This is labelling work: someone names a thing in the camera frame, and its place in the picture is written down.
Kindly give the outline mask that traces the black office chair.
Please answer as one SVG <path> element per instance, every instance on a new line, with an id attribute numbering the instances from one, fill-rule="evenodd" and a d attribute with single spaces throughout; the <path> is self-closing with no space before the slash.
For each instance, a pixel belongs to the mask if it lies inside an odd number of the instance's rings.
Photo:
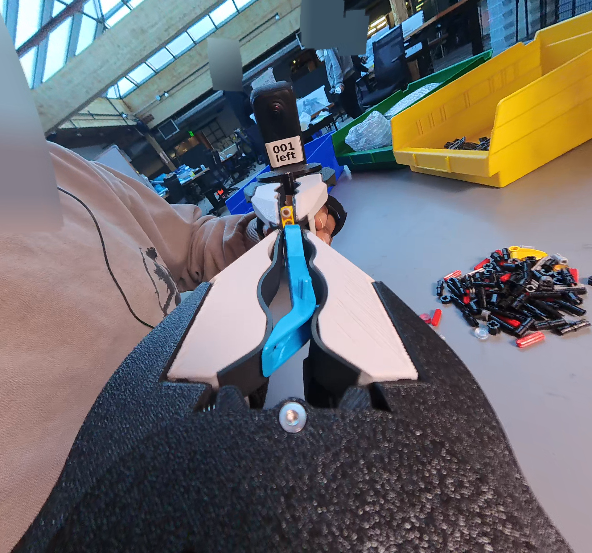
<path id="1" fill-rule="evenodd" d="M 404 50 L 403 25 L 399 24 L 372 43 L 376 90 L 362 98 L 365 110 L 377 105 L 411 82 Z"/>
<path id="2" fill-rule="evenodd" d="M 201 165 L 197 185 L 212 205 L 208 214 L 216 216 L 225 207 L 226 199 L 238 190 L 238 187 L 226 186 L 226 177 L 219 169 L 206 167 L 204 164 Z"/>
<path id="3" fill-rule="evenodd" d="M 167 197 L 165 199 L 169 204 L 190 203 L 186 198 L 182 184 L 175 173 L 171 173 L 165 177 L 162 181 L 162 186 L 167 189 Z"/>

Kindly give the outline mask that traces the flat bubble wrap bag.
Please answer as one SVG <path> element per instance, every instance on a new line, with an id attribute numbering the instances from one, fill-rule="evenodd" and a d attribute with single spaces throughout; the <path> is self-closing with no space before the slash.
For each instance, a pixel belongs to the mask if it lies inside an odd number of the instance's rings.
<path id="1" fill-rule="evenodd" d="M 392 119 L 392 117 L 403 112 L 405 109 L 414 105 L 415 103 L 420 101 L 422 98 L 428 96 L 429 94 L 432 93 L 432 91 L 436 90 L 440 86 L 441 86 L 441 83 L 428 83 L 428 84 L 425 84 L 424 86 L 418 88 L 417 90 L 410 92 L 408 95 L 406 95 L 400 101 L 396 102 L 396 104 L 393 105 L 390 109 L 388 109 L 384 113 L 384 116 L 387 119 Z"/>

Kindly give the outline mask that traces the person's left hand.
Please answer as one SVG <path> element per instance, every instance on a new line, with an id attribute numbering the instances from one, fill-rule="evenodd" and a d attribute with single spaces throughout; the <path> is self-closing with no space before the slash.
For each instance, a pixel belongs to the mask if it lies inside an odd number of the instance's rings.
<path id="1" fill-rule="evenodd" d="M 329 205 L 326 203 L 314 217 L 315 235 L 323 242 L 331 245 L 333 232 L 336 228 L 336 220 L 329 212 Z M 260 239 L 268 236 L 273 228 L 270 225 L 263 224 L 261 220 L 256 219 L 255 232 Z"/>

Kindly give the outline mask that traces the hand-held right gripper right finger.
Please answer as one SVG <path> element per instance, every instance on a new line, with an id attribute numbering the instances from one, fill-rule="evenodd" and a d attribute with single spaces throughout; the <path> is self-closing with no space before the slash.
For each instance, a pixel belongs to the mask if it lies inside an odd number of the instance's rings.
<path id="1" fill-rule="evenodd" d="M 319 293 L 303 362 L 305 400 L 336 408 L 350 388 L 417 381 L 374 280 L 314 234 L 305 235 Z"/>

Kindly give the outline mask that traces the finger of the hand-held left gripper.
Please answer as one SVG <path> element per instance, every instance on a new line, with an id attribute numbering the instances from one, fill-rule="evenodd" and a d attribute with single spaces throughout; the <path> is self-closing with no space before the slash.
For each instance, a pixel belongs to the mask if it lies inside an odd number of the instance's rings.
<path id="1" fill-rule="evenodd" d="M 280 184 L 254 184 L 252 186 L 252 196 L 250 202 L 258 219 L 264 226 L 281 227 L 281 217 L 279 211 Z"/>
<path id="2" fill-rule="evenodd" d="M 295 223 L 315 233 L 315 215 L 326 204 L 328 192 L 322 175 L 305 175 L 295 180 Z"/>

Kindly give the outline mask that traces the cluttered background table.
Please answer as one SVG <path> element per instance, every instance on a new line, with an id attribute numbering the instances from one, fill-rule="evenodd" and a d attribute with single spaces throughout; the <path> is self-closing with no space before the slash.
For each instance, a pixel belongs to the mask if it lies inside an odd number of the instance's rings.
<path id="1" fill-rule="evenodd" d="M 198 168 L 196 170 L 187 167 L 186 165 L 182 165 L 182 168 L 169 173 L 169 174 L 162 174 L 156 177 L 156 179 L 150 179 L 149 182 L 152 187 L 156 190 L 159 196 L 166 198 L 169 195 L 169 189 L 165 185 L 165 180 L 168 178 L 173 177 L 175 175 L 180 183 L 181 186 L 185 187 L 192 184 L 193 181 L 197 180 L 198 178 L 202 177 L 205 173 L 211 171 L 210 168 Z"/>

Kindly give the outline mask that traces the person's left forearm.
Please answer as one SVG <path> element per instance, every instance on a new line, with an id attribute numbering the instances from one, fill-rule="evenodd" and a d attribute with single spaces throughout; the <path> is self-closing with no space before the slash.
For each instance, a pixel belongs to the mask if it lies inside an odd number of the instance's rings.
<path id="1" fill-rule="evenodd" d="M 217 217 L 184 204 L 163 206 L 153 216 L 162 260 L 181 291 L 210 281 L 260 241 L 253 213 Z"/>

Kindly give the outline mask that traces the blue brick separator tool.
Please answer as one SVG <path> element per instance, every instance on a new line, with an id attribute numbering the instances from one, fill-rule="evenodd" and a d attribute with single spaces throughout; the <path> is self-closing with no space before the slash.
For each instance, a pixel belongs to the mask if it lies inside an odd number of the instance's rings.
<path id="1" fill-rule="evenodd" d="M 284 240 L 291 310 L 277 322 L 263 347 L 261 359 L 265 377 L 270 377 L 309 341 L 310 320 L 316 307 L 301 227 L 287 224 Z"/>

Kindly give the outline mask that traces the blue plastic bin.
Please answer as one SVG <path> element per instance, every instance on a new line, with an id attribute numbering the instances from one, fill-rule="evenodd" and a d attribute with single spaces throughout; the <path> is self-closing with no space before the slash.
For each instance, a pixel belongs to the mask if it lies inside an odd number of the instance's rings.
<path id="1" fill-rule="evenodd" d="M 322 135 L 304 145 L 304 151 L 308 162 L 317 162 L 322 167 L 328 167 L 335 171 L 338 180 L 344 171 L 344 167 L 339 165 L 335 156 L 334 147 L 331 140 L 331 133 Z M 257 175 L 254 175 L 241 184 L 240 188 L 226 200 L 226 208 L 231 215 L 245 215 L 253 211 L 252 205 L 247 202 L 245 189 L 248 185 L 257 182 Z"/>

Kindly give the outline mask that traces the handwritten sign on stand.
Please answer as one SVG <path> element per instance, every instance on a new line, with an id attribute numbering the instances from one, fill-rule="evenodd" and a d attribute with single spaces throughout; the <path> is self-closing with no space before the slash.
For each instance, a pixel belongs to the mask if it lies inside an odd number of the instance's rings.
<path id="1" fill-rule="evenodd" d="M 276 84 L 276 78 L 273 72 L 273 67 L 268 67 L 261 74 L 251 82 L 252 92 L 259 90 L 260 88 Z"/>

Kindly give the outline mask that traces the pile of small connector pins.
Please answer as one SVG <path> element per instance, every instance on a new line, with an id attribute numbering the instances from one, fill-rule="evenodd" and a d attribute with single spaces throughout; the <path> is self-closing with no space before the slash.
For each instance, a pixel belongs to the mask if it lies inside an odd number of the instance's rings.
<path id="1" fill-rule="evenodd" d="M 591 310 L 584 302 L 591 277 L 559 253 L 528 246 L 496 249 L 472 269 L 456 269 L 441 277 L 434 294 L 452 305 L 471 328 L 486 327 L 490 337 L 509 335 L 518 349 L 546 339 L 591 329 Z"/>

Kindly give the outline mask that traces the yellow plastic parts bin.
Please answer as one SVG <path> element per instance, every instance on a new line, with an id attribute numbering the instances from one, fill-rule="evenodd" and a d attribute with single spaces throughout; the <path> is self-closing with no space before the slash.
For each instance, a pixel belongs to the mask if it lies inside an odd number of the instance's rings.
<path id="1" fill-rule="evenodd" d="M 591 139 L 591 12 L 537 32 L 391 120 L 398 164 L 505 187 Z M 448 150 L 466 137 L 488 151 Z"/>

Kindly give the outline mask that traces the background work table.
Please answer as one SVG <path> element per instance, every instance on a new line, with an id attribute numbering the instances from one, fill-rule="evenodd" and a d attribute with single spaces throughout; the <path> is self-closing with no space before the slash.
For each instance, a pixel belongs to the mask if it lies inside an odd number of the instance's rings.
<path id="1" fill-rule="evenodd" d="M 457 18 L 463 19 L 463 24 L 467 27 L 466 34 L 468 44 L 471 46 L 471 56 L 478 56 L 484 52 L 483 29 L 478 11 L 482 1 L 460 0 L 404 36 L 405 46 L 421 45 L 421 49 L 408 58 L 409 63 L 417 61 L 419 78 L 426 77 L 435 71 L 432 50 L 448 40 L 448 27 Z"/>

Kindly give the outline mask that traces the clear plastic storage box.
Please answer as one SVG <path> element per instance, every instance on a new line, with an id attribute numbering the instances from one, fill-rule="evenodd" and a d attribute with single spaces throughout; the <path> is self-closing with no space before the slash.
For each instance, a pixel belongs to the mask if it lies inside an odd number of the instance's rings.
<path id="1" fill-rule="evenodd" d="M 310 123 L 314 114 L 324 111 L 329 105 L 331 105 L 331 101 L 327 98 L 324 85 L 302 98 L 297 98 L 297 109 L 300 121 L 302 123 Z"/>

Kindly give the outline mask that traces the green plastic bin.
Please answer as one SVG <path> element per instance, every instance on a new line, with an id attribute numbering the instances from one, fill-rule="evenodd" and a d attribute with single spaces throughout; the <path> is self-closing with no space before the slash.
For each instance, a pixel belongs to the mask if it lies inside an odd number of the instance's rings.
<path id="1" fill-rule="evenodd" d="M 332 135 L 337 162 L 351 171 L 397 168 L 389 131 L 391 118 L 482 65 L 491 56 L 491 50 L 483 52 L 404 85 L 402 90 L 380 102 L 373 101 L 362 116 Z"/>

